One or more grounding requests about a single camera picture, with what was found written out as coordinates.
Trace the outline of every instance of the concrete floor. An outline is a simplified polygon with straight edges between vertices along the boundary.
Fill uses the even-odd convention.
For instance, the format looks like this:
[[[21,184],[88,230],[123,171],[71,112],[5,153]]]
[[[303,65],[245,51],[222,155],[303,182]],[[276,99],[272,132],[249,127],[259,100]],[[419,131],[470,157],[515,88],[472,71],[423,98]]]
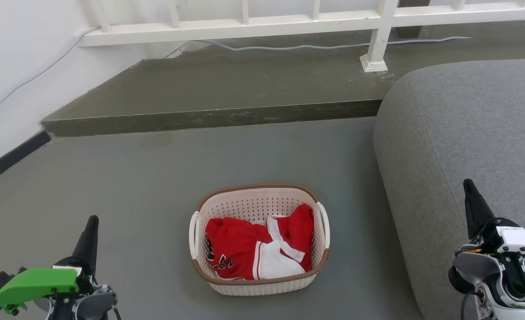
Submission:
[[[97,276],[117,290],[125,320],[421,320],[373,125],[355,118],[54,140],[0,176],[0,271],[68,256],[96,214]],[[194,271],[189,219],[212,190],[271,182],[319,196],[331,223],[328,263],[298,292],[222,296]],[[43,319],[28,305],[20,319]]]
[[[233,47],[340,45],[368,43],[370,35],[364,30],[220,42]],[[371,116],[376,109],[372,113],[370,104],[301,110],[293,105],[380,101],[395,81],[416,69],[525,58],[525,21],[425,26],[419,38],[449,36],[472,39],[389,45],[389,70],[380,73],[362,71],[359,57],[366,47],[234,52],[211,45],[174,59],[144,61],[49,115],[43,124],[56,136],[86,136]]]

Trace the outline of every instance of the red clothing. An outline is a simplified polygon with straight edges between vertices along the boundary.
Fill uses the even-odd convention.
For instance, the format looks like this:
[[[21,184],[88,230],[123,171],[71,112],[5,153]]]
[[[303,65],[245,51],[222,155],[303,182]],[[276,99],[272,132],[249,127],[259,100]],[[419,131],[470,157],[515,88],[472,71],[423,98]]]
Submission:
[[[207,261],[222,278],[276,278],[312,268],[314,215],[307,204],[289,217],[269,216],[266,227],[225,217],[209,220],[206,231]]]

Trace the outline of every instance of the white stripe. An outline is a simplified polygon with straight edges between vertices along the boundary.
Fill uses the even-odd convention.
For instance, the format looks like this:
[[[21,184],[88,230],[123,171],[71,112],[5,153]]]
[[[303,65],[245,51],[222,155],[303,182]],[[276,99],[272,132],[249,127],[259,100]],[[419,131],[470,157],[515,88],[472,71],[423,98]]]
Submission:
[[[260,246],[262,245],[261,241],[257,241],[255,244],[255,260],[253,261],[253,279],[258,280],[257,277],[257,266],[259,265],[259,252],[260,252]]]
[[[297,263],[301,263],[302,259],[304,259],[305,253],[302,251],[298,251],[291,247],[284,239],[282,238],[282,235],[280,234],[280,230],[278,228],[278,221],[276,220],[279,218],[278,216],[268,216],[268,220],[266,221],[266,228],[268,229],[268,233],[270,237],[273,240],[278,240],[280,243],[280,248],[284,253],[291,257],[292,259],[296,260]]]

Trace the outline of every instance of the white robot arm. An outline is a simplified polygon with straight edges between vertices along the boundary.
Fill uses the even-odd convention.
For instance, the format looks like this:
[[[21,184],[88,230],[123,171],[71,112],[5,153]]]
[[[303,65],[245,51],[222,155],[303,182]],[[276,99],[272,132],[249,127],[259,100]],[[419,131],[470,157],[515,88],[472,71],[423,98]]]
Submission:
[[[481,320],[525,320],[525,229],[495,217],[472,180],[464,181],[470,243],[456,252],[452,286],[476,296]]]

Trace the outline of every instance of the gray fabric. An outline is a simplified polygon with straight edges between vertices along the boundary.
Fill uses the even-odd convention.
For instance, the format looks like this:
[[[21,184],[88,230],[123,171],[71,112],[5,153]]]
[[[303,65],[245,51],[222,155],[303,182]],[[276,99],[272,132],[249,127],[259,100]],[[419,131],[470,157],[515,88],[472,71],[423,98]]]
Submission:
[[[457,320],[447,272],[467,242],[462,181],[525,227],[525,60],[409,73],[381,105],[374,149],[421,312]]]

